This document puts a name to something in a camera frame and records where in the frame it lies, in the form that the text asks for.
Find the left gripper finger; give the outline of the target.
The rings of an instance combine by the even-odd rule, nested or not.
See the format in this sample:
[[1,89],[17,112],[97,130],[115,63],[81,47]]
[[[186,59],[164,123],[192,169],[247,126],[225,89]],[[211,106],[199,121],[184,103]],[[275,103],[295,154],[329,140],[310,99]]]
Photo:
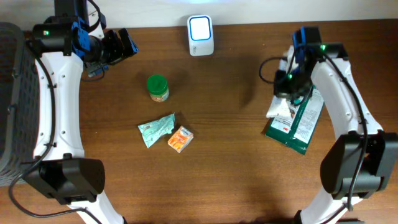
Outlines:
[[118,33],[124,48],[123,50],[124,57],[128,58],[137,54],[139,52],[139,48],[136,45],[136,43],[132,40],[127,29],[126,28],[120,29]]
[[123,57],[124,44],[120,32],[115,30],[107,31],[107,50],[109,54],[108,62],[114,62]]

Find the white Pantene tube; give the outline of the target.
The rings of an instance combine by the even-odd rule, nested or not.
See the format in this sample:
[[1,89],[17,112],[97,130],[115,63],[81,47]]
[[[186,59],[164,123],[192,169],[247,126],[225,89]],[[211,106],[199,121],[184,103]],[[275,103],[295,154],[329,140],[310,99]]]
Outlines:
[[295,106],[286,98],[279,98],[273,96],[271,105],[266,113],[267,118],[275,118],[277,116],[288,117],[291,116],[292,110]]

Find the green lid jar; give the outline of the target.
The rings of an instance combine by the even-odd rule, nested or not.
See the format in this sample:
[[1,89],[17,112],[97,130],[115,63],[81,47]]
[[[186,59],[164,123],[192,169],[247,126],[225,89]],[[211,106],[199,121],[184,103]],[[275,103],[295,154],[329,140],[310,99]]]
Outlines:
[[156,74],[147,79],[147,90],[152,100],[163,102],[169,97],[169,86],[164,76]]

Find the green 3M glove packet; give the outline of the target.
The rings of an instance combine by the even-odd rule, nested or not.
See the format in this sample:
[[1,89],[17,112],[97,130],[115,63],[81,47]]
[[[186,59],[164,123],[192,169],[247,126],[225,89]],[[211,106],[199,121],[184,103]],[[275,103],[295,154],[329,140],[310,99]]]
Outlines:
[[313,87],[310,96],[298,99],[301,105],[295,105],[291,116],[270,118],[270,125],[265,136],[304,155],[312,140],[313,133],[321,115],[324,100]]

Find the teal foil sachet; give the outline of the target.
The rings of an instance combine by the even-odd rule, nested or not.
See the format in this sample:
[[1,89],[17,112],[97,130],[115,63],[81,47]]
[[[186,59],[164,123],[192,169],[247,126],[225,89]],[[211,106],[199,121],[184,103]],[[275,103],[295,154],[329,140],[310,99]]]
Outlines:
[[165,134],[171,134],[175,127],[175,114],[164,116],[158,120],[141,124],[138,126],[142,134],[144,144],[150,148],[158,139]]

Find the orange tissue pack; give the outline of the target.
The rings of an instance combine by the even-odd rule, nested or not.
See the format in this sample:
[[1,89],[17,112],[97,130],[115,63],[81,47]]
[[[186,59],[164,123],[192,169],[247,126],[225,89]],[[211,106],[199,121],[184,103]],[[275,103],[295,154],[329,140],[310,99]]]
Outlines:
[[172,149],[176,150],[178,153],[181,153],[189,145],[193,138],[193,133],[184,126],[181,126],[171,136],[167,143]]

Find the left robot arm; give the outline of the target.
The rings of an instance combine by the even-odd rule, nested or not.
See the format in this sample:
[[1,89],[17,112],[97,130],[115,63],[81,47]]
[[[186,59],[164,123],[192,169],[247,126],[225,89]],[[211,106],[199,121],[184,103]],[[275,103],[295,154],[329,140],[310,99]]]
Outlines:
[[30,42],[39,75],[39,127],[34,165],[22,176],[43,196],[77,213],[86,223],[124,223],[104,191],[100,160],[87,159],[80,136],[79,90],[104,77],[109,66],[137,54],[126,29],[106,29],[89,1],[55,1],[55,14],[34,26]]

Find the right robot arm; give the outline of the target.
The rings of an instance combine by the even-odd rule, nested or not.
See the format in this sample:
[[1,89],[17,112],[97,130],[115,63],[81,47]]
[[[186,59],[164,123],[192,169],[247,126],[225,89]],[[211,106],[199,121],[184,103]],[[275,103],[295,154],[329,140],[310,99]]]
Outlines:
[[306,100],[316,88],[336,137],[320,166],[322,187],[294,223],[338,223],[354,205],[387,187],[397,134],[385,132],[367,109],[343,44],[322,42],[317,27],[301,27],[292,40],[287,69],[275,74],[274,96]]

